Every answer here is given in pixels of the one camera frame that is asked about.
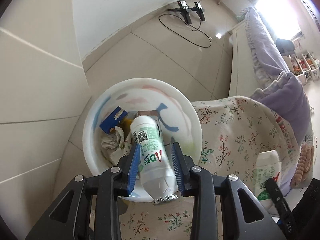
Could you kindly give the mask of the white green tube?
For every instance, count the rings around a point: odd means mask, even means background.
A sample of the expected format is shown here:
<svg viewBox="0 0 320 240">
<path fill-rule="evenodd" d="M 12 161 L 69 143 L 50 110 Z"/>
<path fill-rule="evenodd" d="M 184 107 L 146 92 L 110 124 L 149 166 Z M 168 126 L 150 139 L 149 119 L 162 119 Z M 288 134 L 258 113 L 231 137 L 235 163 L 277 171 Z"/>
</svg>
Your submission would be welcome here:
<svg viewBox="0 0 320 240">
<path fill-rule="evenodd" d="M 155 205 L 176 200 L 175 172 L 159 137 L 157 124 L 149 116 L 138 116 L 130 129 L 134 142 L 140 144 L 138 172 L 142 187 Z"/>
</svg>

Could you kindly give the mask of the white tissue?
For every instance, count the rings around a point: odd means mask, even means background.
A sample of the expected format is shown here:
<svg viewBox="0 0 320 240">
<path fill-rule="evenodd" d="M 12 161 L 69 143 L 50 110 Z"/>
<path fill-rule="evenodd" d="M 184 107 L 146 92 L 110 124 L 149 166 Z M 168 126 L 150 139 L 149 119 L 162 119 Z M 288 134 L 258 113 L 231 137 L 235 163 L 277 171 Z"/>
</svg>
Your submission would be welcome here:
<svg viewBox="0 0 320 240">
<path fill-rule="evenodd" d="M 131 132 L 125 136 L 123 129 L 119 126 L 116 126 L 114 133 L 103 133 L 101 139 L 101 152 L 104 158 L 113 165 L 117 165 L 121 157 L 129 155 L 131 147 Z"/>
</svg>

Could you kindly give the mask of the yellow paper cup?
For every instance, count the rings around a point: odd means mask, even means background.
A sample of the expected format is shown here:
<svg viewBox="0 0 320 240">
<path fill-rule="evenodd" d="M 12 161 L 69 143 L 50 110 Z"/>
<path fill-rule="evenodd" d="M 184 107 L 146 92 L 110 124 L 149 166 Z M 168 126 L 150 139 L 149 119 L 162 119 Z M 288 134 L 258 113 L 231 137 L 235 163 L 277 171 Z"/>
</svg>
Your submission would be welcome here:
<svg viewBox="0 0 320 240">
<path fill-rule="evenodd" d="M 272 200 L 265 188 L 265 183 L 268 179 L 273 179 L 277 185 L 280 185 L 281 162 L 276 150 L 261 152 L 258 155 L 255 163 L 253 193 L 266 210 L 273 205 Z"/>
</svg>

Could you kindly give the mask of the green yellow sponge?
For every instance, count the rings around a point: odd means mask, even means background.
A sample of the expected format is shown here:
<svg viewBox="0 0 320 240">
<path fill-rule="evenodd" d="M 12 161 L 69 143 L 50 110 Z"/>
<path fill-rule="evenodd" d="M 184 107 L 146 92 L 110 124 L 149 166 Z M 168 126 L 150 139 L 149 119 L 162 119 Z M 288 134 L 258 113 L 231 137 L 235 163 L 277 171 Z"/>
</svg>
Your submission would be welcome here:
<svg viewBox="0 0 320 240">
<path fill-rule="evenodd" d="M 129 131 L 130 131 L 130 126 L 131 126 L 132 122 L 133 122 L 133 119 L 124 118 L 123 120 L 121 120 L 119 126 L 120 126 L 123 130 L 129 130 Z"/>
</svg>

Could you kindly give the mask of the blue torn box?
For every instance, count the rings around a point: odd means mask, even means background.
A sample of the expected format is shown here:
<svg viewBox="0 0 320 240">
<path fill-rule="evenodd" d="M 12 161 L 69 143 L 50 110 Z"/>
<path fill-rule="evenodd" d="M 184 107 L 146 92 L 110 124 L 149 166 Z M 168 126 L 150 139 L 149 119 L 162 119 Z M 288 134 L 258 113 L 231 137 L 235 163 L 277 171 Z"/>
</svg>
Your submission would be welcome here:
<svg viewBox="0 0 320 240">
<path fill-rule="evenodd" d="M 127 111 L 121 107 L 117 107 L 112 111 L 105 120 L 100 124 L 100 128 L 106 133 L 110 134 L 111 130 L 118 126 L 122 120 L 127 116 Z"/>
</svg>

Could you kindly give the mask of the orange peel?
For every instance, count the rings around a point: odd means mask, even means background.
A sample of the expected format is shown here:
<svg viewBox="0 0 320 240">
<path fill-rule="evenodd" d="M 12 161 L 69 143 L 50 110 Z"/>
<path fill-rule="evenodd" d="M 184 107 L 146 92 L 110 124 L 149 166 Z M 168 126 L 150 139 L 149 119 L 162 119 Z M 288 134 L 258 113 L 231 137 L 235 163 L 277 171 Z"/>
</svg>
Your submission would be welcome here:
<svg viewBox="0 0 320 240">
<path fill-rule="evenodd" d="M 115 132 L 117 131 L 117 129 L 118 129 L 118 126 L 112 127 L 112 128 L 110 129 L 110 134 L 111 134 L 111 133 L 115 133 Z"/>
</svg>

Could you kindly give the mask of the light blue milk carton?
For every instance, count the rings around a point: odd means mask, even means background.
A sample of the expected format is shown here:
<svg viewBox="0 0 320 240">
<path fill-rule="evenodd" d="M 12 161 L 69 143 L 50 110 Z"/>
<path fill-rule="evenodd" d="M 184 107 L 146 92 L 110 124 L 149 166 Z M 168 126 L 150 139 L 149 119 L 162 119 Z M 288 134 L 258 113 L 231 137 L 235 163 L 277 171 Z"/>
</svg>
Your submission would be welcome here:
<svg viewBox="0 0 320 240">
<path fill-rule="evenodd" d="M 156 111 L 138 111 L 135 114 L 135 117 L 138 117 L 138 116 L 149 116 L 150 118 L 152 118 L 155 121 L 155 123 L 157 124 L 159 137 L 161 139 L 161 142 L 164 144 L 162 130 L 161 130 L 161 124 L 160 124 L 160 120 L 159 120 L 159 114 Z"/>
</svg>

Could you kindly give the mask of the white patterned trash bin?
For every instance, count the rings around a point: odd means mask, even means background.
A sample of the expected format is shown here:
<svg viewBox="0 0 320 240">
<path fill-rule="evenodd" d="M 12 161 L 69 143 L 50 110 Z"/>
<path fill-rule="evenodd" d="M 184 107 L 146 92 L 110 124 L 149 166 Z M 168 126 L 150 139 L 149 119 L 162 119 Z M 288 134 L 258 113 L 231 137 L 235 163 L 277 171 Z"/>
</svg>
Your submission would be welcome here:
<svg viewBox="0 0 320 240">
<path fill-rule="evenodd" d="M 136 78 L 112 86 L 97 99 L 86 118 L 82 142 L 94 176 L 116 166 L 138 143 L 137 170 L 129 177 L 125 198 L 151 202 L 175 198 L 172 144 L 178 142 L 182 153 L 198 163 L 202 130 L 195 109 L 178 89 Z"/>
</svg>

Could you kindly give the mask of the brown fuzzy pillow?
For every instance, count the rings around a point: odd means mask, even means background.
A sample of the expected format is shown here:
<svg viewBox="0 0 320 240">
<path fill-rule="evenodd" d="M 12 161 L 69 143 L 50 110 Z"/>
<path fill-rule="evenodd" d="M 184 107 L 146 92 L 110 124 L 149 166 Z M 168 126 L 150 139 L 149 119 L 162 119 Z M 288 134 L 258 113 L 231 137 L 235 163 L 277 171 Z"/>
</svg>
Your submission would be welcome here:
<svg viewBox="0 0 320 240">
<path fill-rule="evenodd" d="M 297 167 L 291 179 L 291 187 L 298 187 L 307 179 L 313 166 L 314 152 L 314 146 L 310 146 L 308 143 L 302 145 Z"/>
</svg>

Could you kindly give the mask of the purple bed blanket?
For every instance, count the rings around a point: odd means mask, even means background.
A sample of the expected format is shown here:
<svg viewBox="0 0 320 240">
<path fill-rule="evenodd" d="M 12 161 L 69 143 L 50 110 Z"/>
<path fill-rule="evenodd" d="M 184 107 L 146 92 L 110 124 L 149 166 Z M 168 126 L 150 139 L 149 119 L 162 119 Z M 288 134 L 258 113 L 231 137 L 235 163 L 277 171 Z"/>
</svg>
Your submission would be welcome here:
<svg viewBox="0 0 320 240">
<path fill-rule="evenodd" d="M 249 8 L 245 32 L 253 57 L 253 70 L 260 88 L 251 95 L 287 120 L 300 145 L 310 124 L 310 105 L 303 85 L 281 56 L 259 14 Z"/>
</svg>

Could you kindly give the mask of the white bookshelf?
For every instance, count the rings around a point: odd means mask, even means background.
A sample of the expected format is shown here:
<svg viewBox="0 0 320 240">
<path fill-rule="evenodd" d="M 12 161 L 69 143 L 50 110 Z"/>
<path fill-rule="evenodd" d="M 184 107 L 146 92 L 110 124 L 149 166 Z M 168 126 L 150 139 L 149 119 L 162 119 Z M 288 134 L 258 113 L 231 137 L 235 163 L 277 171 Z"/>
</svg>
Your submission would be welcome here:
<svg viewBox="0 0 320 240">
<path fill-rule="evenodd" d="M 319 80 L 319 59 L 312 53 L 306 51 L 300 55 L 291 57 L 293 73 L 300 80 L 302 85 Z"/>
</svg>

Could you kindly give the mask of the black device stand near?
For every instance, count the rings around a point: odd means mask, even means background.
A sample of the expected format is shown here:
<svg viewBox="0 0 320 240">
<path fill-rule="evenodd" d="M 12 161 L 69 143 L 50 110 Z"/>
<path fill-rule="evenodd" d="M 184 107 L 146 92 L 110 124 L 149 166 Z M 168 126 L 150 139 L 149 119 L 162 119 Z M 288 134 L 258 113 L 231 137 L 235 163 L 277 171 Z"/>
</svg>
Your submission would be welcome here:
<svg viewBox="0 0 320 240">
<path fill-rule="evenodd" d="M 179 12 L 185 23 L 192 24 L 189 13 L 191 12 L 191 8 L 187 5 L 186 1 L 178 0 L 177 1 L 179 8 L 168 9 L 169 12 Z"/>
</svg>

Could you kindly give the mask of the black device stand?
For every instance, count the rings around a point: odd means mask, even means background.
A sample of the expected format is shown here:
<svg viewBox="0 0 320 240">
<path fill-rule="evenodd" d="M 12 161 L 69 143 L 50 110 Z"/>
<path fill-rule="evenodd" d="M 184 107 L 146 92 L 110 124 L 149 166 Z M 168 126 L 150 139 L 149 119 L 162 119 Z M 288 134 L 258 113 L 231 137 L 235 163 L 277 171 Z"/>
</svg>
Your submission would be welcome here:
<svg viewBox="0 0 320 240">
<path fill-rule="evenodd" d="M 192 11 L 196 12 L 201 21 L 205 21 L 204 8 L 200 2 L 194 2 L 195 6 L 192 7 Z"/>
<path fill-rule="evenodd" d="M 192 24 L 189 13 L 191 12 L 191 8 L 187 5 L 186 1 L 178 0 L 177 1 L 179 8 L 168 9 L 169 12 L 179 12 L 185 23 Z"/>
</svg>

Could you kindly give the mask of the black device stand far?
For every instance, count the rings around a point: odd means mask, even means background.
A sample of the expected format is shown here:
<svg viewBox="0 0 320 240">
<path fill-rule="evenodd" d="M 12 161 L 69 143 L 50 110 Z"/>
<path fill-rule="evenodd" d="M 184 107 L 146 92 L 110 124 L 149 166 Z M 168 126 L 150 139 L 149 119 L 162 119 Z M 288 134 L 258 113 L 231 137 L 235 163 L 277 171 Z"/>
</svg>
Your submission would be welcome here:
<svg viewBox="0 0 320 240">
<path fill-rule="evenodd" d="M 192 11 L 196 12 L 201 21 L 205 21 L 204 8 L 200 2 L 194 2 L 195 6 L 192 7 Z"/>
</svg>

